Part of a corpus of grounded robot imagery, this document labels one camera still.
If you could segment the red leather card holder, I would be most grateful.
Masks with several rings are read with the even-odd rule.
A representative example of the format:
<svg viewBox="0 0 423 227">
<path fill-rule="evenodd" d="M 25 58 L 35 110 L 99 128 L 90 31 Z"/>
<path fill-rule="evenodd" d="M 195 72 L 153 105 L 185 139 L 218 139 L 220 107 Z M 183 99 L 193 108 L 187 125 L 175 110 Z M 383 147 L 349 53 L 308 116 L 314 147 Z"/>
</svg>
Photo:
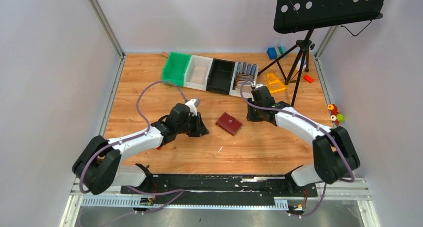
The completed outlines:
<svg viewBox="0 0 423 227">
<path fill-rule="evenodd" d="M 217 126 L 234 136 L 242 127 L 242 123 L 233 116 L 224 112 L 215 123 Z"/>
</svg>

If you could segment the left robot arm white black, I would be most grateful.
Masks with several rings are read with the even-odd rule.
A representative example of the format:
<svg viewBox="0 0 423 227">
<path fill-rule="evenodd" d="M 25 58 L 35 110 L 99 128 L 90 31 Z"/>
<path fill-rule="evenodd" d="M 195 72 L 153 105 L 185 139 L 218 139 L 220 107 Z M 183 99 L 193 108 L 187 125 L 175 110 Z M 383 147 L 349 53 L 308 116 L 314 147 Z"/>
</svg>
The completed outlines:
<svg viewBox="0 0 423 227">
<path fill-rule="evenodd" d="M 127 158 L 140 152 L 160 148 L 175 140 L 178 134 L 201 137 L 209 134 L 197 107 L 199 99 L 176 104 L 168 115 L 142 131 L 127 136 L 105 139 L 93 137 L 72 166 L 88 192 L 98 195 L 111 186 L 133 186 L 142 194 L 153 187 L 150 172 L 141 166 L 123 166 Z"/>
</svg>

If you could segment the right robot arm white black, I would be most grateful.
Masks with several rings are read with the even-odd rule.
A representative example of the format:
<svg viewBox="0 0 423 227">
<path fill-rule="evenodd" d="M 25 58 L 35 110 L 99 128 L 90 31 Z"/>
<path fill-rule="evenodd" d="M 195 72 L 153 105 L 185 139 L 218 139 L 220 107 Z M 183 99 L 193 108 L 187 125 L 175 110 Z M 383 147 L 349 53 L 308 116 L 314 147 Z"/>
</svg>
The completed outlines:
<svg viewBox="0 0 423 227">
<path fill-rule="evenodd" d="M 319 124 L 297 112 L 286 102 L 276 102 L 268 88 L 254 84 L 248 104 L 248 121 L 265 121 L 286 129 L 310 145 L 313 163 L 290 171 L 285 189 L 292 196 L 299 195 L 305 185 L 312 183 L 332 184 L 336 181 L 353 182 L 353 171 L 360 160 L 348 131 Z"/>
</svg>

